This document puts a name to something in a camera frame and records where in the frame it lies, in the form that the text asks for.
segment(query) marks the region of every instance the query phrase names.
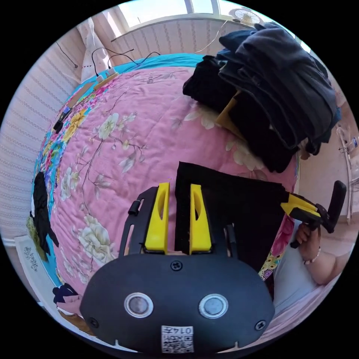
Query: bed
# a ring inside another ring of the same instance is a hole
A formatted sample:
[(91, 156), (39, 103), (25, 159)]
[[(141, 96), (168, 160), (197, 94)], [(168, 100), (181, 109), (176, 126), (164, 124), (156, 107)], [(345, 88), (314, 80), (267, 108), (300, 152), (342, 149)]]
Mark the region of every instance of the bed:
[[(169, 250), (174, 249), (179, 161), (278, 182), (294, 191), (297, 156), (283, 173), (269, 172), (245, 143), (215, 123), (215, 112), (182, 94), (201, 60), (201, 55), (174, 54), (117, 66), (120, 75), (94, 92), (92, 86), (59, 134), (53, 125), (49, 128), (34, 177), (39, 171), (45, 175), (51, 227), (59, 241), (56, 247), (47, 238), (50, 256), (43, 262), (56, 286), (66, 282), (83, 294), (91, 276), (117, 257), (132, 201), (161, 182), (171, 186), (168, 238)], [(291, 220), (284, 217), (259, 273), (263, 280), (278, 264), (292, 232)]]

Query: curtain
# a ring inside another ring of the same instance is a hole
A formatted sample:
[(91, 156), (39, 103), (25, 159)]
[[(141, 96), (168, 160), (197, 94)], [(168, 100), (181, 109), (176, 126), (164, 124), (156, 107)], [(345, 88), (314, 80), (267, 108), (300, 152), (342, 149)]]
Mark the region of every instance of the curtain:
[(95, 26), (92, 18), (88, 18), (83, 23), (77, 25), (77, 29), (79, 30), (83, 43), (86, 47), (81, 72), (81, 82), (84, 82), (85, 80), (95, 76), (96, 72), (100, 73), (107, 70), (110, 56), (105, 49), (101, 49), (101, 47), (104, 47), (104, 45), (95, 32)]

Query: white flower print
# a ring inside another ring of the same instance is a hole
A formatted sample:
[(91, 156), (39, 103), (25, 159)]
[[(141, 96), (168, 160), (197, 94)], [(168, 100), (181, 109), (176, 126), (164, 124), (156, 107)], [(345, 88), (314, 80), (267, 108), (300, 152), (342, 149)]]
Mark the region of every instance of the white flower print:
[(79, 230), (79, 241), (89, 258), (102, 266), (114, 259), (112, 254), (113, 244), (110, 243), (107, 230), (90, 215), (84, 217), (87, 227)]
[(135, 112), (131, 112), (128, 116), (123, 116), (122, 121), (124, 121), (124, 122), (132, 122), (135, 119), (136, 115), (137, 114)]
[(255, 157), (250, 152), (247, 144), (241, 139), (228, 142), (225, 147), (225, 150), (230, 151), (234, 144), (237, 148), (237, 150), (233, 153), (233, 159), (235, 163), (239, 165), (245, 165), (250, 171), (253, 171), (255, 168), (262, 169), (264, 167), (264, 164), (261, 159)]
[(119, 163), (123, 167), (122, 173), (129, 171), (136, 162), (136, 152), (130, 154), (126, 159)]
[(106, 139), (115, 129), (119, 119), (118, 113), (113, 113), (98, 129), (98, 136), (100, 139)]
[(74, 276), (74, 271), (73, 271), (73, 268), (70, 264), (69, 261), (64, 261), (64, 267), (66, 269), (66, 272), (71, 276), (73, 277)]
[(71, 167), (66, 170), (65, 175), (61, 180), (61, 200), (65, 201), (71, 197)]
[(63, 249), (61, 248), (60, 249), (60, 253), (64, 259), (64, 267), (66, 269), (66, 272), (71, 276), (73, 277), (74, 276), (74, 270), (73, 270), (73, 267), (72, 265), (70, 264), (70, 262), (68, 261), (68, 259), (66, 258), (65, 254), (64, 254), (64, 251)]
[(76, 190), (76, 186), (81, 181), (81, 177), (78, 172), (72, 172), (70, 177), (71, 177), (70, 188), (72, 190)]
[(268, 181), (268, 177), (267, 175), (258, 169), (255, 169), (254, 171), (251, 172), (245, 172), (245, 173), (241, 173), (239, 174), (240, 177), (244, 177), (244, 178), (249, 178), (249, 179), (254, 179), (254, 180), (260, 180), (260, 181)]
[(78, 259), (76, 259), (74, 256), (71, 257), (71, 258), (72, 258), (72, 262), (75, 263), (76, 266), (77, 266), (77, 270), (80, 271), (80, 272), (82, 272), (82, 271), (80, 270), (80, 267), (82, 267), (83, 269), (85, 269), (85, 270), (87, 270), (87, 271), (91, 271), (91, 269), (92, 269), (92, 268), (91, 268), (91, 264), (89, 264), (89, 263), (87, 263), (86, 261), (84, 261), (79, 254), (78, 254), (77, 256), (79, 257)]
[(194, 112), (190, 112), (187, 116), (183, 119), (184, 121), (193, 121), (198, 118), (201, 118), (201, 125), (206, 129), (210, 130), (214, 126), (221, 127), (219, 124), (216, 123), (216, 119), (218, 114), (205, 106), (199, 106), (197, 104), (191, 105), (191, 107), (196, 107)]
[(89, 281), (89, 276), (87, 274), (83, 274), (80, 271), (79, 271), (79, 278), (80, 278), (81, 283), (83, 283), (83, 284), (87, 284), (87, 282)]

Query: window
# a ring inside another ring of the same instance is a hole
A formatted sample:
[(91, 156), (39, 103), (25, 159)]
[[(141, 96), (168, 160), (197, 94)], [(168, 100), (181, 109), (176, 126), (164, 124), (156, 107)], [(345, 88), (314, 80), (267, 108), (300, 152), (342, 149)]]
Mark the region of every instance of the window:
[(211, 0), (192, 0), (193, 12), (197, 14), (213, 14)]
[(144, 22), (166, 16), (187, 14), (184, 0), (133, 0), (119, 5), (128, 26), (143, 24)]
[[(122, 13), (122, 16), (119, 16), (119, 18), (122, 17), (123, 22), (127, 22), (128, 24), (128, 26), (122, 24), (122, 27), (129, 30), (134, 26), (138, 26), (148, 21), (154, 21), (168, 16), (185, 15), (192, 12), (197, 14), (212, 14), (212, 16), (215, 17), (220, 15), (229, 16), (231, 10), (240, 9), (242, 7), (248, 9), (245, 6), (227, 0), (170, 0), (167, 3), (164, 0), (132, 0), (120, 4), (116, 8), (120, 9), (120, 12)], [(263, 22), (275, 22), (278, 24), (273, 19), (258, 11), (249, 10), (259, 16)], [(119, 30), (112, 17), (108, 16), (107, 19), (111, 28), (114, 30), (115, 35), (119, 36)], [(310, 52), (309, 46), (299, 40), (295, 34), (281, 24), (278, 25), (288, 31), (291, 36), (301, 44), (305, 51)]]
[(119, 28), (117, 27), (115, 21), (113, 20), (112, 16), (110, 15), (109, 11), (104, 12), (104, 15), (106, 16), (106, 19), (108, 21), (108, 24), (111, 26), (111, 29), (116, 37), (121, 36), (121, 32)]
[[(233, 9), (240, 9), (240, 8), (246, 8), (245, 6), (242, 6), (242, 5), (238, 5), (236, 3), (232, 3), (231, 1), (226, 1), (226, 0), (218, 0), (218, 3), (220, 5), (220, 14), (221, 15), (228, 15), (229, 12)], [(273, 19), (269, 18), (268, 16), (265, 16), (263, 14), (261, 14), (260, 12), (258, 11), (255, 11), (255, 10), (252, 10), (252, 13), (256, 14), (257, 16), (259, 16), (263, 22), (275, 22), (276, 24), (278, 24), (276, 21), (274, 21)], [(284, 26), (282, 26), (281, 24), (278, 24), (279, 26), (281, 26), (282, 28), (284, 28), (285, 30), (287, 30), (292, 36), (293, 38), (295, 39), (295, 35), (289, 31), (287, 28), (285, 28)]]
[(231, 1), (218, 0), (220, 6), (220, 14), (229, 16), (229, 12), (233, 9), (240, 9), (242, 6)]

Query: pink floral quilt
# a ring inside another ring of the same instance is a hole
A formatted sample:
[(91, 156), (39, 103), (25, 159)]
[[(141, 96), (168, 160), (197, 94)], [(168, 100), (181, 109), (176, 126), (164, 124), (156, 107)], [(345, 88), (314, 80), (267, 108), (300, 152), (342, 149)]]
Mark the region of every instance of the pink floral quilt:
[[(215, 124), (215, 112), (182, 94), (192, 73), (192, 68), (167, 67), (121, 74), (67, 119), (58, 140), (66, 146), (60, 146), (55, 169), (50, 221), (59, 241), (54, 247), (58, 276), (80, 295), (96, 270), (117, 257), (132, 201), (160, 182), (171, 186), (173, 249), (179, 161), (293, 190), (297, 158), (285, 172), (270, 173), (243, 142)], [(276, 267), (292, 231), (293, 222), (285, 217), (260, 272), (263, 279)]]

